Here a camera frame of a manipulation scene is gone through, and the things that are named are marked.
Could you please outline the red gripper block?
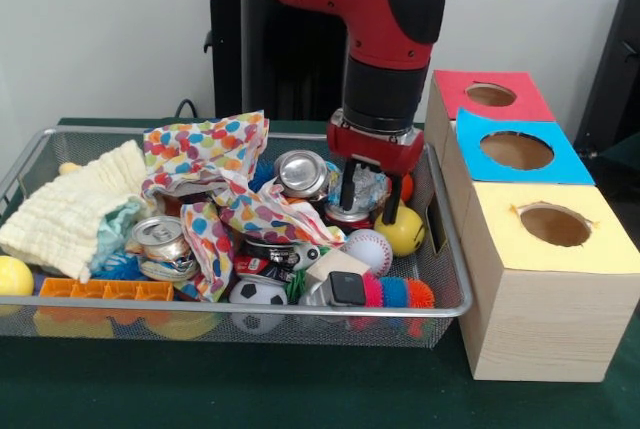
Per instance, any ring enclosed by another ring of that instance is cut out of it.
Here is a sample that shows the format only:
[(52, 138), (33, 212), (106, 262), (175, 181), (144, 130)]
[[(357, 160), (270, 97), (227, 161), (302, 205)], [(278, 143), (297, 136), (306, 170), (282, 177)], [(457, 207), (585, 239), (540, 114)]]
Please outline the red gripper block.
[(328, 123), (327, 141), (332, 153), (348, 159), (342, 173), (340, 207), (344, 211), (352, 209), (357, 161), (368, 163), (378, 167), (389, 180), (391, 189), (384, 204), (382, 223), (394, 224), (403, 176), (415, 168), (424, 149), (423, 131), (411, 128), (400, 135), (369, 133), (351, 125), (344, 118), (343, 110), (337, 109)]

